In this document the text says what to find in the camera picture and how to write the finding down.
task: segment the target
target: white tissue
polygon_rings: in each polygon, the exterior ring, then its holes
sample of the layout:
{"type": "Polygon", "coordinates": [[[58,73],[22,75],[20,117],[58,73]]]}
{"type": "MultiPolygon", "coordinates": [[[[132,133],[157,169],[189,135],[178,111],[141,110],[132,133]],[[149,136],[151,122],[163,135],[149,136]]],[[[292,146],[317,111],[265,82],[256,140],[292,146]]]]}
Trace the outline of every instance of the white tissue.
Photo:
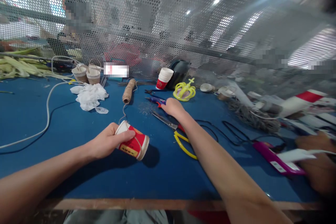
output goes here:
{"type": "Polygon", "coordinates": [[[97,113],[99,114],[107,114],[109,112],[108,109],[103,108],[103,107],[95,107],[94,108],[96,110],[97,113]]]}
{"type": "Polygon", "coordinates": [[[109,96],[106,90],[98,83],[90,85],[84,83],[84,86],[75,86],[70,88],[71,93],[78,94],[76,101],[84,111],[90,111],[99,106],[98,100],[105,100],[109,96]]]}

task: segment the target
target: yellow scissors handle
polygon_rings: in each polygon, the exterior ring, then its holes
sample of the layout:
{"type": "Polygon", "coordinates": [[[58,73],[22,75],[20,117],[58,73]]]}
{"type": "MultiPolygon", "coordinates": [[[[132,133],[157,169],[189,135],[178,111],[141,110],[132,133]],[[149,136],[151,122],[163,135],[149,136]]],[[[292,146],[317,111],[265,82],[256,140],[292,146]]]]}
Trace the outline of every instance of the yellow scissors handle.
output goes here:
{"type": "Polygon", "coordinates": [[[188,140],[188,138],[182,136],[182,135],[181,135],[180,133],[178,133],[177,131],[174,132],[174,137],[175,137],[176,142],[177,142],[178,145],[180,146],[180,148],[181,148],[181,149],[182,149],[182,150],[183,150],[189,157],[192,157],[193,159],[198,160],[197,157],[196,157],[194,154],[190,153],[190,152],[189,152],[189,151],[182,145],[182,143],[181,143],[181,141],[180,141],[180,139],[179,139],[179,137],[180,137],[180,138],[182,138],[184,141],[190,143],[189,140],[188,140]]]}

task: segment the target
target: black kettle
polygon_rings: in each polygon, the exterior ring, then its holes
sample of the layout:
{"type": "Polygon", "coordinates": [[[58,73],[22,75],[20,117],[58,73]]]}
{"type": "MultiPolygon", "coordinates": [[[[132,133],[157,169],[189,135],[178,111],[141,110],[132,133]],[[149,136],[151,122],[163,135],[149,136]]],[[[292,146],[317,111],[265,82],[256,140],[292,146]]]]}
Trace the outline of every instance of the black kettle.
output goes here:
{"type": "Polygon", "coordinates": [[[170,81],[167,83],[166,88],[174,90],[176,84],[183,82],[184,78],[186,77],[186,73],[190,68],[190,65],[191,65],[190,62],[185,61],[183,59],[173,61],[169,68],[173,70],[174,73],[170,81]]]}

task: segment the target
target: ceiling light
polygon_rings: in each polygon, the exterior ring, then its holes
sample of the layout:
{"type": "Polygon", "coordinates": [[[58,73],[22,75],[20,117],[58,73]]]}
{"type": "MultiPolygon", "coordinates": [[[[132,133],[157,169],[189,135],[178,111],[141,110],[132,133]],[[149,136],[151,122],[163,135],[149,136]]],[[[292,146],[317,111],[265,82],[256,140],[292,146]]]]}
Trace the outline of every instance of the ceiling light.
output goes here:
{"type": "Polygon", "coordinates": [[[216,5],[216,4],[219,3],[219,1],[220,1],[220,0],[215,0],[213,4],[216,5]]]}

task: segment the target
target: wrist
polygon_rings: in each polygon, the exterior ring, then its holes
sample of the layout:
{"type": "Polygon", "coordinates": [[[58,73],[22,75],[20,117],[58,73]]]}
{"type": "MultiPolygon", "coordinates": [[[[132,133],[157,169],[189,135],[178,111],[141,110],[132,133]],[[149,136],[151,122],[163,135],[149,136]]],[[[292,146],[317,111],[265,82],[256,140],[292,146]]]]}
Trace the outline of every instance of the wrist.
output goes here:
{"type": "Polygon", "coordinates": [[[190,115],[189,115],[189,113],[188,113],[187,111],[185,111],[185,110],[183,110],[183,111],[179,111],[179,112],[176,113],[176,115],[174,115],[175,119],[176,119],[177,121],[179,121],[179,122],[185,120],[185,118],[187,118],[188,116],[190,116],[190,115]]]}
{"type": "Polygon", "coordinates": [[[90,142],[87,142],[86,144],[77,147],[79,158],[84,163],[90,163],[98,159],[89,143],[90,142]]]}

